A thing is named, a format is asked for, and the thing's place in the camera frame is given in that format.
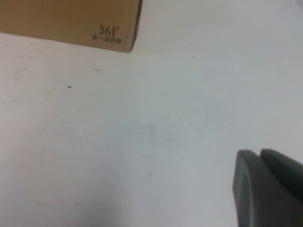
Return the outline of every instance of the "white desk surface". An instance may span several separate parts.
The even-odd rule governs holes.
[[[2,227],[236,227],[241,148],[303,162],[294,0],[144,0],[131,54],[0,34]]]

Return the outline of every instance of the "cardboard box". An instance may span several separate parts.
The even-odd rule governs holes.
[[[0,0],[0,32],[130,52],[142,0]]]

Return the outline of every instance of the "scuff mark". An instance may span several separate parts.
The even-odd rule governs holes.
[[[151,170],[149,173],[149,178],[152,177],[152,174],[155,170],[155,159],[156,159],[156,131],[154,126],[148,126],[147,128],[150,129],[150,135],[151,135]]]
[[[15,72],[15,75],[14,75],[14,78],[16,80],[20,80],[20,78],[18,77],[19,75],[21,75],[24,71],[26,71],[27,68],[24,68],[24,69],[18,69],[16,72]]]
[[[224,125],[215,117],[215,116],[213,116],[213,118],[223,127],[223,128],[225,128],[224,127]]]
[[[230,227],[232,227],[231,226],[231,224],[227,221],[227,219],[224,217],[224,215],[222,214],[222,213],[220,213],[220,215],[221,215],[221,217],[225,220],[225,222],[230,226]]]

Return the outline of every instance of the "gray plastic object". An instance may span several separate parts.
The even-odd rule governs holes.
[[[303,166],[277,151],[240,150],[233,194],[239,227],[303,227]]]

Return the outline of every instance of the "white surface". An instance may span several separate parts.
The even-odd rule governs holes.
[[[239,149],[303,162],[302,25],[145,0],[131,54],[0,34],[0,226],[236,227]]]

